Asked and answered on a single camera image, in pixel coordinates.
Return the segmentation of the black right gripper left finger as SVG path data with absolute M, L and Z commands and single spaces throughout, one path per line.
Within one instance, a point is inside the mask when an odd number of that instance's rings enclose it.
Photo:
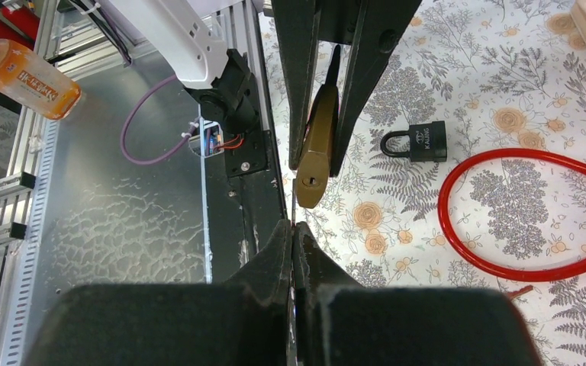
M 49 312 L 27 365 L 284 365 L 292 228 L 213 284 L 89 284 Z

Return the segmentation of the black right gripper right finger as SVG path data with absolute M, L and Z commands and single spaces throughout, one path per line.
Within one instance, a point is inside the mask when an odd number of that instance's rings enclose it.
M 480 287 L 363 287 L 293 229 L 299 365 L 539 365 L 507 294 Z

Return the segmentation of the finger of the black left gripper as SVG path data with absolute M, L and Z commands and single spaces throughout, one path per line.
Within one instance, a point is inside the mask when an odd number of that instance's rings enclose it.
M 353 130 L 421 0 L 360 1 L 333 139 L 330 175 L 338 176 Z
M 272 2 L 289 103 L 288 166 L 293 171 L 298 169 L 301 161 L 301 150 L 311 106 L 320 23 L 318 5 L 318 1 Z

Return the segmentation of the brass padlock silver shackle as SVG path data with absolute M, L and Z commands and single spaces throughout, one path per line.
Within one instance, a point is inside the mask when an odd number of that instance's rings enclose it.
M 337 78 L 341 51 L 340 45 L 333 49 L 325 82 L 317 91 L 307 122 L 295 189 L 298 204 L 307 209 L 319 204 L 330 177 L 333 138 L 339 117 Z

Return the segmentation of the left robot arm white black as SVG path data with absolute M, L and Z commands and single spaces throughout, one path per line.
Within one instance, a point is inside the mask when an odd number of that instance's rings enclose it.
M 114 8 L 161 54 L 176 78 L 212 119 L 228 121 L 243 97 L 248 76 L 239 53 L 215 36 L 189 1 L 115 1 Z M 289 166 L 301 168 L 305 118 L 311 106 L 318 46 L 346 45 L 350 54 L 333 139 L 331 176 L 343 164 L 355 123 L 412 17 L 418 1 L 274 1 L 290 112 Z

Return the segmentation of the black padlock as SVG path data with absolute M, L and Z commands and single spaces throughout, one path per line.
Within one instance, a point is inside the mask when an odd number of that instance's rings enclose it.
M 388 141 L 398 137 L 408 138 L 408 150 L 394 151 L 388 147 Z M 386 156 L 409 159 L 411 162 L 445 162 L 448 156 L 446 123 L 437 120 L 410 125 L 407 130 L 391 131 L 382 137 L 380 149 Z

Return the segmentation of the floral table mat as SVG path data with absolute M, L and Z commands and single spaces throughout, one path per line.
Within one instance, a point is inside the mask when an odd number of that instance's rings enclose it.
M 340 173 L 314 209 L 290 204 L 320 247 L 362 284 L 533 285 L 514 303 L 547 365 L 586 365 L 586 272 L 556 282 L 498 278 L 462 259 L 440 228 L 444 178 L 482 152 L 524 148 L 586 163 L 586 44 L 570 1 L 425 1 L 355 126 Z M 446 123 L 447 160 L 382 153 L 382 137 Z M 531 159 L 465 172 L 449 216 L 462 243 L 534 270 L 586 258 L 586 176 Z

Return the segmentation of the orange drink bottle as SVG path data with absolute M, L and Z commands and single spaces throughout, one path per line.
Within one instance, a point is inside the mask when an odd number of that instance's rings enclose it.
M 49 120 L 77 105 L 82 89 L 26 46 L 0 39 L 0 92 Z

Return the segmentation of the aluminium frame rail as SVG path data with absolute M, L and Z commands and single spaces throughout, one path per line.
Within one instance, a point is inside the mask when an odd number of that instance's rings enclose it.
M 0 365 L 19 365 L 47 311 L 91 283 L 228 278 L 259 249 L 268 226 L 249 179 L 194 138 L 171 159 L 135 165 L 121 127 L 142 94 L 171 73 L 147 43 L 118 51 L 76 13 L 43 7 L 37 51 L 84 95 L 65 120 L 23 110 L 8 181 L 0 185 Z

